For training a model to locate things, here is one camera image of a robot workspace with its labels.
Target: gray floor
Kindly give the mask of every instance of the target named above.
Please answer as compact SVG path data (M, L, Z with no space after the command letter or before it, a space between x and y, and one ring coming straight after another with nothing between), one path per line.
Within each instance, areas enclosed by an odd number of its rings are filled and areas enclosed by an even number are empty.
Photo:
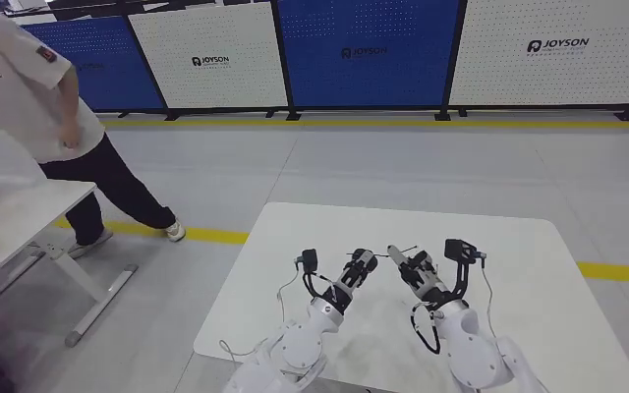
M564 116L523 118L610 120ZM192 227L247 232L268 201L535 217L554 223L576 260L629 264L623 130L126 127L109 135L136 175ZM0 137L0 174L36 172ZM128 220L107 202L103 210L107 219ZM0 361L28 393L220 391L232 365L195 356L192 346L239 249L115 237L82 265L103 283L129 262L141 268L72 350L63 337L89 299L43 260L0 297ZM589 284L629 352L629 283Z

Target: white sneaker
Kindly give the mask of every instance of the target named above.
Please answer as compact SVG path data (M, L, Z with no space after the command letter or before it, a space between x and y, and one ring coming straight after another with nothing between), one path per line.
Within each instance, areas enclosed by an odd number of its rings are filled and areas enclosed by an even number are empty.
M79 246L78 244L74 243L74 245L71 246L70 249L68 250L68 255L72 259L80 258L86 253L89 253L90 251L94 250L96 247L102 245L103 243L111 239L112 236L114 236L114 233L108 230L107 228L105 228L105 230L102 231L98 239L96 239L96 241L92 243L91 245Z
M164 229L164 232L166 232L166 236L168 236L168 240L171 242L179 242L186 236L186 228L181 225L179 220L175 220L175 223Z

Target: robotic arm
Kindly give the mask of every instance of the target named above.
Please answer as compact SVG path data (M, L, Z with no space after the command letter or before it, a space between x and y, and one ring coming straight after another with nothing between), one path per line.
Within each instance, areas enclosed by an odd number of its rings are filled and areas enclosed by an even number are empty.
M408 258L395 246L388 247L397 264L402 280L408 284L420 302L413 308L411 323L427 348L438 355L439 339L447 342L450 371L461 393L474 393L510 382L514 377L520 393L544 393L520 348L508 337L485 335L479 327L477 313L470 309L463 296L467 291L468 273L477 258L485 268L484 253L461 240L445 242L445 256L455 260L457 282L449 291L437 276L430 255L425 251ZM415 311L425 306L429 312L434 334L432 347L415 324Z
M316 273L316 251L303 251L296 262L303 265L303 281L313 295L308 306L309 320L306 323L284 323L275 334L266 338L232 375L223 393L297 393L304 390L321 374L327 362L322 351L322 334L338 332L354 290L377 267L372 252L357 249L339 279L330 282L320 295L313 286L312 276L327 279Z

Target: table leg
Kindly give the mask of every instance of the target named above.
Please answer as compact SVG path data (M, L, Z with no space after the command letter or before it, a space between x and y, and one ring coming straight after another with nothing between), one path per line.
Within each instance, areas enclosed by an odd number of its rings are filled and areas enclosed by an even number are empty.
M46 251L61 270L68 274L96 300L96 304L87 312L86 316L81 319L74 330L66 336L66 346L73 348L83 338L83 335L96 321L107 305L109 305L112 299L114 299L116 294L122 289L131 275L138 270L138 266L135 264L127 265L118 278L114 280L111 287L108 290L104 290L89 277L75 260L66 254L63 248L56 247L51 242L45 242L41 239L35 242L41 249Z

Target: white table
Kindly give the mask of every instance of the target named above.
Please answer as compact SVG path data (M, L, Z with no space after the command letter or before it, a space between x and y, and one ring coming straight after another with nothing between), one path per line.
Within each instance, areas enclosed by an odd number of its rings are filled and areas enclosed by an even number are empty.
M452 289L456 263L443 257L447 238L487 253L496 333L521 346L552 393L627 391L625 354L559 233L538 219L270 203L214 302L195 352L227 360L219 339L247 352L273 332L281 323L275 294L292 278L293 259L304 249L316 249L318 271L334 280L349 260L345 253L356 248L386 253L390 244L400 250L418 245ZM311 297L301 280L283 294L287 319L306 320ZM478 264L471 267L465 299L486 329L488 289ZM321 376L399 393L455 392L443 352L431 354L411 327L416 302L393 261L381 257L355 292L340 332L325 336L329 363ZM429 325L423 328L430 340ZM517 385L491 391L516 392Z
M48 225L54 223L94 189L94 183L0 179L0 267L30 242L35 242L96 301L87 315L66 337L66 345L69 347L74 347L81 340L87 329L138 268L136 265L128 265L110 288L101 288L66 254L64 245L55 244L52 238L46 235L44 229Z

